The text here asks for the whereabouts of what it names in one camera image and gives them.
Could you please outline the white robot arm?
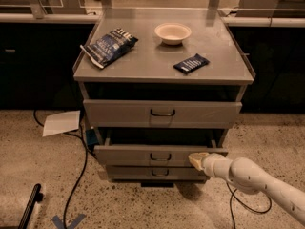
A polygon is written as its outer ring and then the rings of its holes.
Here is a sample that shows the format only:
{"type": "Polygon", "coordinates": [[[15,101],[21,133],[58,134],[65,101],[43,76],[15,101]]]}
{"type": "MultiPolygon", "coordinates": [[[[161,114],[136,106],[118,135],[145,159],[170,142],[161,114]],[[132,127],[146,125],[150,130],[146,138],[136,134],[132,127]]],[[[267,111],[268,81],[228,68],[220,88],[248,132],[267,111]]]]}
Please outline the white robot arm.
{"type": "Polygon", "coordinates": [[[208,177],[221,178],[245,194],[264,193],[294,219],[305,225],[305,193],[279,180],[245,157],[191,153],[192,166],[208,177]]]}

